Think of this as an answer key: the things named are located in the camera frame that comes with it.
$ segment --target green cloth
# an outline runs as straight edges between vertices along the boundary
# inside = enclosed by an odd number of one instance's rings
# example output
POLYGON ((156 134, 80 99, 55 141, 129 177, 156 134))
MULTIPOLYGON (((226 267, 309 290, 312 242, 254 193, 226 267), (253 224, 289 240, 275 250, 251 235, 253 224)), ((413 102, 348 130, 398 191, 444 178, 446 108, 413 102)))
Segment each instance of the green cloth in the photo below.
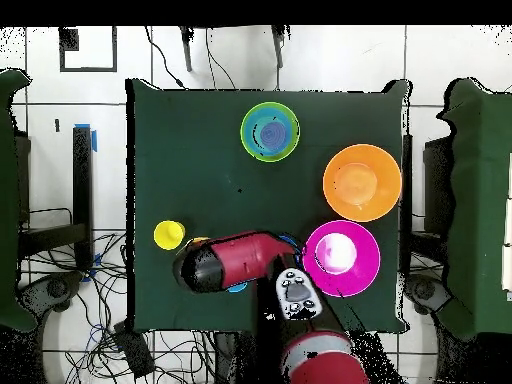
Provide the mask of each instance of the green cloth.
MULTIPOLYGON (((132 84, 138 330, 254 329, 254 288, 196 294, 177 285, 172 274, 176 251, 162 250, 153 240, 160 221, 181 222, 185 240, 269 230, 305 241, 319 225, 342 219, 322 191, 325 167, 337 152, 369 143, 401 163, 406 81, 368 94, 157 90, 139 80, 132 84), (291 108, 300 124, 296 149, 276 163, 254 159, 240 139, 245 114, 266 101, 291 108)), ((395 317, 397 206, 363 225, 379 244, 381 268, 374 283, 348 303, 368 331, 404 331, 395 317)), ((343 301, 329 301, 340 316, 343 301)), ((348 318, 340 318, 347 325, 348 318)))
POLYGON ((29 83, 29 79, 21 71, 0 72, 0 325, 20 331, 33 330, 37 322, 16 300, 20 197, 18 159, 10 106, 14 93, 29 83))
POLYGON ((447 286, 455 299, 438 317, 463 340, 482 332, 512 333, 512 302, 501 283, 512 96, 486 93, 471 79, 450 88, 442 119, 455 127, 451 185, 456 206, 447 246, 447 286))

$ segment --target pink bowl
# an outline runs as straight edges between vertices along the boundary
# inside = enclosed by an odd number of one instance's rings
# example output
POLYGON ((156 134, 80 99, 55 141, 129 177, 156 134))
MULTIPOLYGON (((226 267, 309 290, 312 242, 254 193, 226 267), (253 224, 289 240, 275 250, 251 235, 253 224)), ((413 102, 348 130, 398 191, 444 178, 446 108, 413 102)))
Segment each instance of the pink bowl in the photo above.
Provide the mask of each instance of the pink bowl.
POLYGON ((366 290, 380 268, 377 241, 352 221, 331 221, 318 227, 303 249, 302 263, 324 293, 349 297, 366 290))

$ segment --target orange cup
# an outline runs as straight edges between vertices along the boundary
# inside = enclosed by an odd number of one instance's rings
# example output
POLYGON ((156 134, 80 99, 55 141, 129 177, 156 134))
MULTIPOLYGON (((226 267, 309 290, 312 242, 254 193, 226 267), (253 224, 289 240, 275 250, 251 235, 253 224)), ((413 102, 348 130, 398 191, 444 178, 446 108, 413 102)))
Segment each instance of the orange cup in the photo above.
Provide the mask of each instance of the orange cup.
POLYGON ((330 160, 323 189, 336 213, 352 221, 368 222, 393 208, 400 197, 402 177, 388 152, 370 144, 355 144, 330 160))

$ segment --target power strip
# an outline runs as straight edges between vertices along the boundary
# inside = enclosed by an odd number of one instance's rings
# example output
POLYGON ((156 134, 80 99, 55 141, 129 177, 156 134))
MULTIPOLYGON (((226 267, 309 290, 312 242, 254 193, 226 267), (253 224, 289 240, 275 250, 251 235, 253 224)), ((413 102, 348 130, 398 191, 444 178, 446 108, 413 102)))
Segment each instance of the power strip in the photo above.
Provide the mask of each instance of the power strip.
POLYGON ((142 333, 126 331, 124 321, 114 325, 114 341, 126 355, 128 367, 135 378, 143 377, 155 371, 155 361, 142 333))

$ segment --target dark green tablecloth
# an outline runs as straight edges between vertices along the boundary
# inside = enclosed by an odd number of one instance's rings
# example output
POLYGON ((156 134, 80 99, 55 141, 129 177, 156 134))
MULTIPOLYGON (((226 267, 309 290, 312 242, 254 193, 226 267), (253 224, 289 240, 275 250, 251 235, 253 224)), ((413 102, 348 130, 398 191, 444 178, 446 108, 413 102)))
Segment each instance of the dark green tablecloth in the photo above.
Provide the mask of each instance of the dark green tablecloth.
MULTIPOLYGON (((341 149, 369 143, 400 163, 406 81, 383 93, 157 90, 132 80, 135 111, 135 327, 253 329, 254 292, 194 294, 172 275, 175 251, 160 249, 162 220, 184 224, 186 239, 247 230, 287 232, 305 241, 319 225, 341 219, 328 206, 322 176, 341 149), (290 107, 301 128, 294 152, 277 163, 251 157, 240 124, 254 105, 290 107)), ((395 317, 398 208, 364 224, 376 237, 381 268, 373 285, 349 298, 368 331, 399 332, 395 317)), ((329 298, 338 314, 340 300, 329 298)))

